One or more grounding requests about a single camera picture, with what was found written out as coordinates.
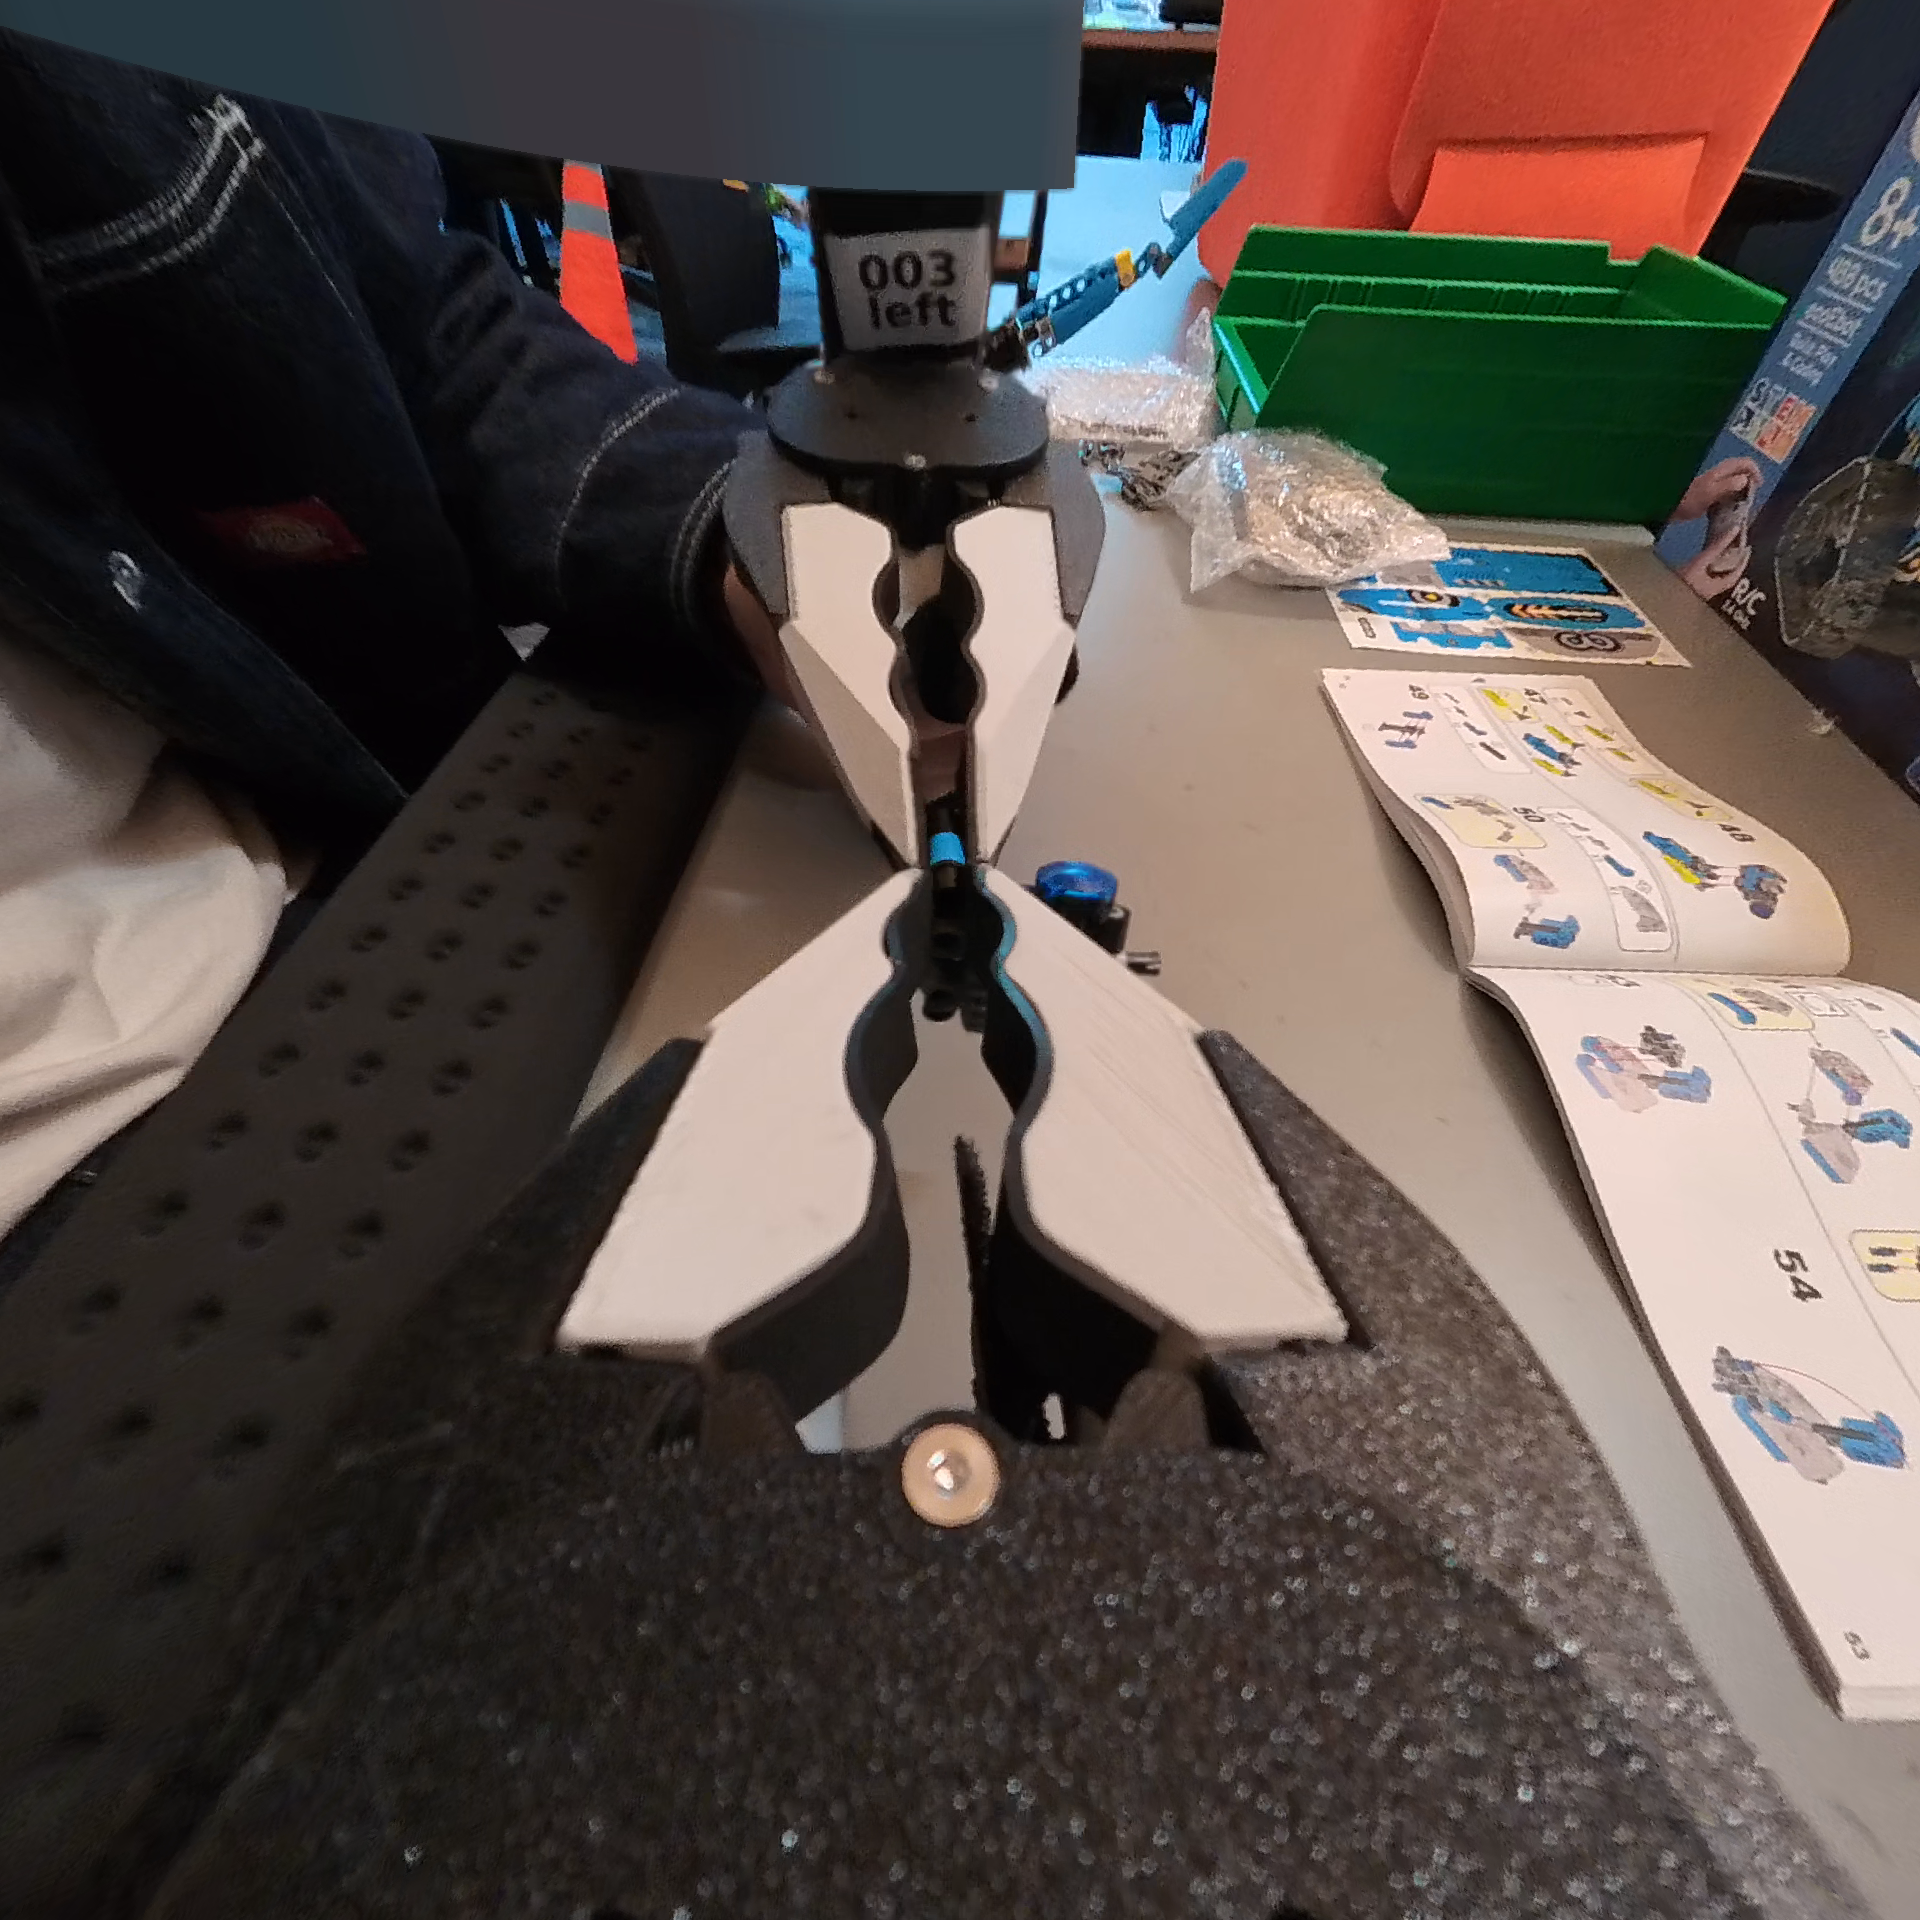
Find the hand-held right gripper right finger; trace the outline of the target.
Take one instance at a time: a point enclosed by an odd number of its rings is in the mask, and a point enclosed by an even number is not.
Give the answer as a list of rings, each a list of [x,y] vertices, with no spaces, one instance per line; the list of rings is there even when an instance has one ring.
[[[991,1404],[1115,1409],[1156,1358],[1344,1343],[1199,1023],[1018,880],[991,909]]]

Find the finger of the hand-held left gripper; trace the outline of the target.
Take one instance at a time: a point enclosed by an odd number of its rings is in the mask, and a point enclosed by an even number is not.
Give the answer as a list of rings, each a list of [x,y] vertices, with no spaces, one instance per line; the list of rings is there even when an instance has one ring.
[[[966,715],[966,839],[976,859],[996,859],[1035,779],[1072,625],[1060,604],[1045,511],[986,507],[953,526],[949,554],[976,597],[976,620],[963,642],[976,687]]]
[[[906,642],[880,613],[900,582],[896,528],[843,501],[783,507],[783,659],[855,813],[900,864],[929,864],[929,790],[941,790],[941,722],[906,687]]]

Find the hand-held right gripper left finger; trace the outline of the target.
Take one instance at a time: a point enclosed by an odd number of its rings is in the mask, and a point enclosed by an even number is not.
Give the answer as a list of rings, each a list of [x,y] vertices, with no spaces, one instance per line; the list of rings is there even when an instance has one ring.
[[[900,1331],[883,1107],[915,1072],[915,875],[722,1004],[558,1319],[565,1352],[849,1384]]]

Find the black blue brick assembly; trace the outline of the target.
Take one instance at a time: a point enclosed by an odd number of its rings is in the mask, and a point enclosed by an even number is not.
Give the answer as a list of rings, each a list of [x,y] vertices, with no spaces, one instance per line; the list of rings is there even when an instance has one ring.
[[[941,813],[929,814],[929,974],[922,974],[922,1016],[963,1022],[966,1034],[986,1034],[986,986],[991,953],[1002,935],[986,935],[981,903],[974,892],[974,859],[959,824]],[[1093,947],[1116,957],[1132,974],[1156,977],[1163,953],[1129,953],[1132,914],[1116,903],[1116,875],[1093,859],[1045,859],[1025,882],[1049,914],[1072,923]]]

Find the grey desk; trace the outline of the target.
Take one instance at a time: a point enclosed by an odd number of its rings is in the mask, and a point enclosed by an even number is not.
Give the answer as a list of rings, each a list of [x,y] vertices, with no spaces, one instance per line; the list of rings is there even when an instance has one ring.
[[[1856,981],[1913,994],[1913,800],[1796,698],[1651,549],[1592,528],[1471,526],[1456,541],[1581,543],[1687,670],[1575,667],[1710,796],[1784,831],[1834,880]],[[1084,856],[1122,880],[1163,994],[1231,1032],[1479,1269],[1606,1455],[1720,1703],[1875,1913],[1913,1913],[1913,1727],[1845,1727],[1805,1672],[1690,1430],[1618,1296],[1589,1195],[1523,1032],[1456,981],[1445,909],[1363,788],[1323,698],[1353,655],[1315,592],[1188,592],[1188,526],[1110,501],[1018,875]],[[581,1091],[702,1034],[742,986],[880,880],[823,754],[762,710]],[[974,1392],[953,1136],[996,1164],[1004,1107],[959,1022],[920,1023],[889,1118],[915,1245],[896,1344],[844,1395],[844,1444]]]

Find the clear plastic bag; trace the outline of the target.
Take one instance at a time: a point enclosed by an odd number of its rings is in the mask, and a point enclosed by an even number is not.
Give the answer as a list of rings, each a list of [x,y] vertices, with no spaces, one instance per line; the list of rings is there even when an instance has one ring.
[[[1169,481],[1216,440],[1211,374],[1177,359],[1041,359],[1019,374],[1045,398],[1049,435],[1115,475],[1138,511],[1167,507]]]
[[[1190,543],[1190,586],[1344,586],[1448,557],[1448,535],[1399,501],[1381,463],[1304,429],[1233,429],[1167,485]]]

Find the blue toy robot model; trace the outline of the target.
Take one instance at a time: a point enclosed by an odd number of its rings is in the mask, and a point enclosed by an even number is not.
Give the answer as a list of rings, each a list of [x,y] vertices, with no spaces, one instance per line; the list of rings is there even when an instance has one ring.
[[[1163,209],[1167,238],[1122,249],[1065,275],[1060,288],[1019,303],[996,332],[986,332],[981,368],[1018,374],[1028,359],[1072,340],[1084,323],[1093,323],[1140,275],[1167,275],[1169,264],[1199,238],[1199,229],[1224,209],[1237,179],[1244,179],[1244,158],[1233,153],[1211,179],[1199,179],[1188,197]]]

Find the orange traffic cone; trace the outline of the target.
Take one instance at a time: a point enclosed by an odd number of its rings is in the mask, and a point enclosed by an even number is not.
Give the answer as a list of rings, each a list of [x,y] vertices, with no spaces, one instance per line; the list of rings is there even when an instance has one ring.
[[[635,364],[607,179],[593,158],[565,158],[558,209],[558,303],[597,347],[607,347],[623,364]]]

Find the black perforated mat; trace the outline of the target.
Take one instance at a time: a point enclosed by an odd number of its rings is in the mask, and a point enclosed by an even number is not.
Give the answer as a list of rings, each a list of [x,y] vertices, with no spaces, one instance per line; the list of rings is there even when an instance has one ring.
[[[576,1115],[742,715],[514,675],[4,1291],[4,1913],[173,1823],[257,1536]]]

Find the blue white leaflet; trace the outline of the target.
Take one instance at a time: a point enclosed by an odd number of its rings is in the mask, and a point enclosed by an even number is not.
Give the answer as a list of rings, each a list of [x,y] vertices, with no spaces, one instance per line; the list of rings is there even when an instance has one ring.
[[[1687,667],[1589,549],[1453,543],[1445,557],[1325,586],[1325,604],[1354,649]]]

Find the building instruction booklet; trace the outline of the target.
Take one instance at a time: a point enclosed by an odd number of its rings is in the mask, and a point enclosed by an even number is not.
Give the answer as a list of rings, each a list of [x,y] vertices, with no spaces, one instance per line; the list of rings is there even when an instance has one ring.
[[[1845,1720],[1920,1716],[1920,1010],[1826,875],[1581,675],[1325,667],[1465,977],[1523,1023],[1635,1310]]]

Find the green plastic bin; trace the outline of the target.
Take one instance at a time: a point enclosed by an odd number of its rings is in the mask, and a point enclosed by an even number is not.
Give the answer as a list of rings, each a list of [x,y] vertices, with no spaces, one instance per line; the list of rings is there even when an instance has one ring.
[[[1425,514],[1662,526],[1784,297],[1575,238],[1248,229],[1216,306],[1224,429],[1309,429]]]

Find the white shirt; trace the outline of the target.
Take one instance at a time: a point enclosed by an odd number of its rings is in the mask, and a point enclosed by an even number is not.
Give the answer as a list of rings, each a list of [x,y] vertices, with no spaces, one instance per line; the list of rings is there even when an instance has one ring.
[[[166,734],[0,647],[0,1228],[152,1115],[294,898],[253,800]]]

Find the red plastic bin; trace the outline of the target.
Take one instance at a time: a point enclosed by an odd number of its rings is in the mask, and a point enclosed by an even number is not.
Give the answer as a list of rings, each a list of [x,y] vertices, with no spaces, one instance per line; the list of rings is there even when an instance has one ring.
[[[1253,224],[1699,252],[1821,0],[1231,0],[1199,238]]]

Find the dark blue toy set box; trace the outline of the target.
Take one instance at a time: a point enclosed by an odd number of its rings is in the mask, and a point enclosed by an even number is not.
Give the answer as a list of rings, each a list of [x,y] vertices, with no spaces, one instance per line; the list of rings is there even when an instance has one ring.
[[[1920,108],[1657,535],[1657,557],[1920,790]]]

